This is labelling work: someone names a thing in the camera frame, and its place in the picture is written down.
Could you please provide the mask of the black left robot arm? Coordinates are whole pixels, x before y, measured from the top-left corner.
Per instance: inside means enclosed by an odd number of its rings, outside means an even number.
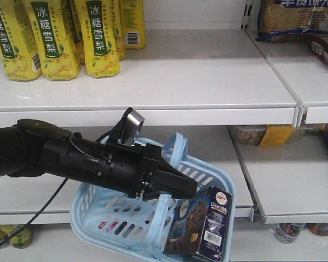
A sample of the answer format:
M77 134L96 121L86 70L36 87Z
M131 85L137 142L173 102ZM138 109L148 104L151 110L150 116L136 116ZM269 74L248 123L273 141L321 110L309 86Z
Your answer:
M40 120L0 127L0 177L48 173L144 200L170 194L191 199L197 182L172 167L153 144L126 146L112 131L105 143Z

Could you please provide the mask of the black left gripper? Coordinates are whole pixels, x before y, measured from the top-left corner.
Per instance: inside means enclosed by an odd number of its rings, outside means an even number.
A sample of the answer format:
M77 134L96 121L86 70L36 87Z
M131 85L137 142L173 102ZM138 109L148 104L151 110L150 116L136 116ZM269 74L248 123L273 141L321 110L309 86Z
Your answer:
M122 192L128 198L143 201L168 194L173 198L193 198L197 181L184 175L168 163L160 163L162 148L150 143L125 146L113 142L104 144L106 163L99 186Z

